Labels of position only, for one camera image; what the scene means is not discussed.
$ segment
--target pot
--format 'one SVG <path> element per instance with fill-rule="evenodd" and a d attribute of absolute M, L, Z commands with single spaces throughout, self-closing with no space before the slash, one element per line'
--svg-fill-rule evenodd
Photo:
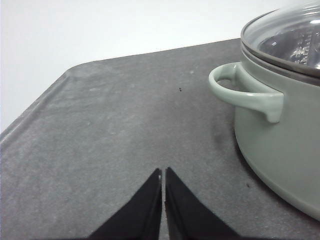
<path fill-rule="evenodd" d="M 235 106 L 234 131 L 254 172 L 320 220 L 320 5 L 276 10 L 241 33 L 241 62 L 218 66 L 209 86 Z M 230 80 L 237 90 L 225 88 Z"/>

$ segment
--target white wall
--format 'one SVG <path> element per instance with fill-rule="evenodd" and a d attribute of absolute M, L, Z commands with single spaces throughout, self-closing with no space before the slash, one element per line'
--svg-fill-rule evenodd
<path fill-rule="evenodd" d="M 75 65 L 238 38 L 298 0 L 2 0 L 1 131 Z"/>

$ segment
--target gray mat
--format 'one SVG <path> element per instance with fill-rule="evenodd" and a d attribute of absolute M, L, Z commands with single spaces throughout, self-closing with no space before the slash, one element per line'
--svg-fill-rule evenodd
<path fill-rule="evenodd" d="M 233 39 L 66 71 L 1 135 L 2 239 L 88 236 L 168 166 L 241 235 L 319 239 L 320 222 L 248 167 L 234 108 L 208 88 L 210 70 L 239 60 Z"/>

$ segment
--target pot lid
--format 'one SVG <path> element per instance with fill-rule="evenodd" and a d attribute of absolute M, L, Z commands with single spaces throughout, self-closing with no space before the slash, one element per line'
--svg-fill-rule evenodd
<path fill-rule="evenodd" d="M 245 47 L 279 67 L 320 78 L 320 2 L 275 10 L 241 32 Z"/>

